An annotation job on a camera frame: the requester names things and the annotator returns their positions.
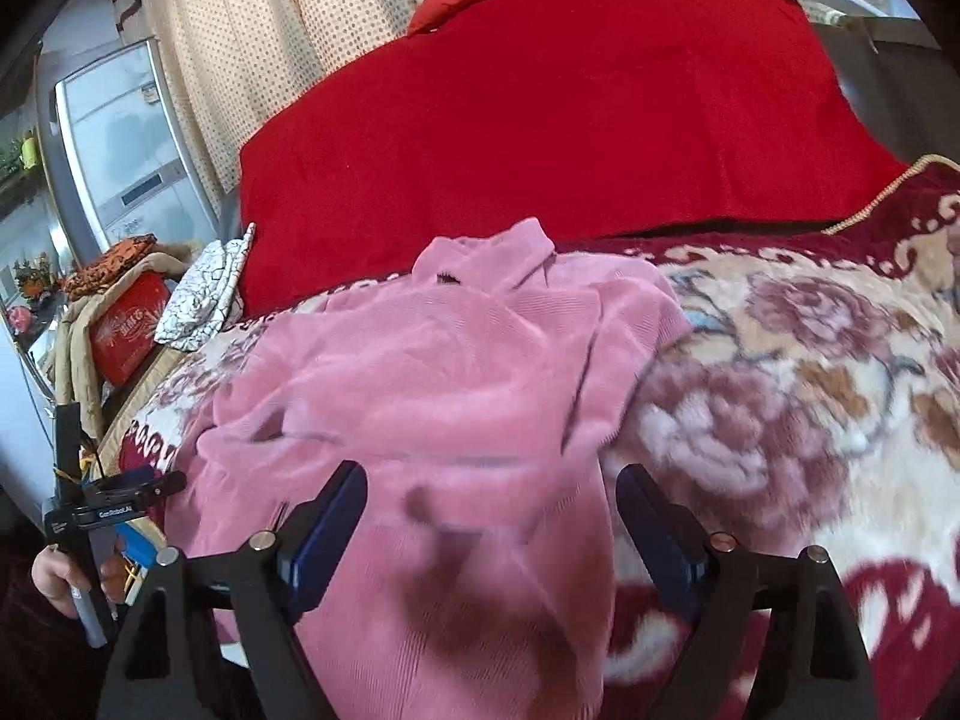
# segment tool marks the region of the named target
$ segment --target curtain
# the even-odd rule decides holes
[[[113,0],[125,44],[157,37],[176,117],[218,211],[258,127],[400,36],[419,1]]]

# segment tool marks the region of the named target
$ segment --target pink garment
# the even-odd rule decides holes
[[[366,512],[296,629],[342,720],[592,716],[614,592],[596,453],[686,331],[654,266],[555,255],[532,218],[438,238],[410,276],[272,322],[184,441],[169,541],[235,549],[360,461]]]

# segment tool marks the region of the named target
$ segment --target metal bolt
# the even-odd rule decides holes
[[[813,562],[829,562],[830,555],[827,553],[827,550],[824,549],[819,544],[811,544],[808,548],[805,549],[806,556],[813,560]]]
[[[157,552],[157,565],[174,565],[179,560],[179,549],[176,547],[163,547]]]
[[[254,551],[263,552],[263,550],[270,549],[277,543],[277,534],[273,531],[260,531],[250,537],[249,543]]]
[[[710,546],[717,552],[733,552],[736,549],[736,539],[729,533],[713,533],[710,536]]]

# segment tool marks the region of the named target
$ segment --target hand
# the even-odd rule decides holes
[[[47,547],[34,560],[31,576],[40,593],[59,613],[70,619],[77,619],[77,608],[73,604],[73,596],[70,595],[70,586],[72,584],[76,589],[89,592],[90,582],[73,560],[63,552]],[[100,566],[100,577],[103,580],[100,586],[104,589],[104,595],[114,604],[123,603],[127,570],[119,555],[114,555]]]

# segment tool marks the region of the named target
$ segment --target refrigerator door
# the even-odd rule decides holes
[[[159,61],[148,40],[56,84],[70,170],[102,250],[147,232],[162,242],[209,242],[217,235]]]

